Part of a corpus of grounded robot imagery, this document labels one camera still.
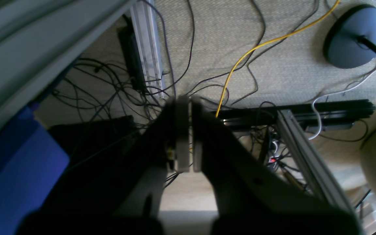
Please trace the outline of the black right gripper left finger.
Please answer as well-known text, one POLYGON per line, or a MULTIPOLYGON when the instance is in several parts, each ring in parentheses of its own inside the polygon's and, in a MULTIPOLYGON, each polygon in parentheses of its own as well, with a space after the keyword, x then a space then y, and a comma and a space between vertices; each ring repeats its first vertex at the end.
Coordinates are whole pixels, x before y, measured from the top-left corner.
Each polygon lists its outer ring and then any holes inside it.
POLYGON ((73 161, 23 235, 162 235, 158 221, 169 171, 189 170, 189 98, 170 98, 121 156, 116 143, 73 161))

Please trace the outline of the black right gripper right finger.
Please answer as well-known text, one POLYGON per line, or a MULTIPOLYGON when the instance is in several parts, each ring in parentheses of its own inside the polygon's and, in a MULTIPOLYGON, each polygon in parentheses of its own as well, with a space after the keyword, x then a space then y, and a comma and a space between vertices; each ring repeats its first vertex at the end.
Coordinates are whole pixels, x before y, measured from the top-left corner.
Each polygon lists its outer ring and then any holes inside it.
POLYGON ((198 98, 192 99, 192 122, 194 162, 200 162, 194 170, 210 181, 219 213, 212 235, 361 234, 355 213, 281 180, 206 112, 198 98))

